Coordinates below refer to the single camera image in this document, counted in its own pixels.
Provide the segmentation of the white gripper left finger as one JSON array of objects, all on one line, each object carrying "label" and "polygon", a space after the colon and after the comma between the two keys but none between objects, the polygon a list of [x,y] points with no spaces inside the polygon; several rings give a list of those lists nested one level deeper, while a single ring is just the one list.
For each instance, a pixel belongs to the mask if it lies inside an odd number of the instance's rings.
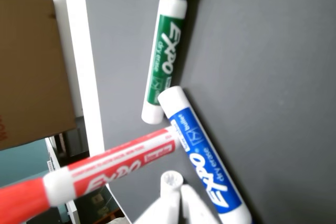
[{"label": "white gripper left finger", "polygon": [[174,170],[161,175],[160,197],[134,223],[178,223],[183,176]]}]

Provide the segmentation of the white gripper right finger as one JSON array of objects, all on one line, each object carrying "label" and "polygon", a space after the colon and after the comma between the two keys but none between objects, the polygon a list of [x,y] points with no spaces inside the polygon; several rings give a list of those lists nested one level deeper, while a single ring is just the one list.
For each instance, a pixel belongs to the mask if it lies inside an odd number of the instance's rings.
[{"label": "white gripper right finger", "polygon": [[195,189],[184,184],[181,187],[183,217],[188,223],[218,224],[208,206],[201,199]]}]

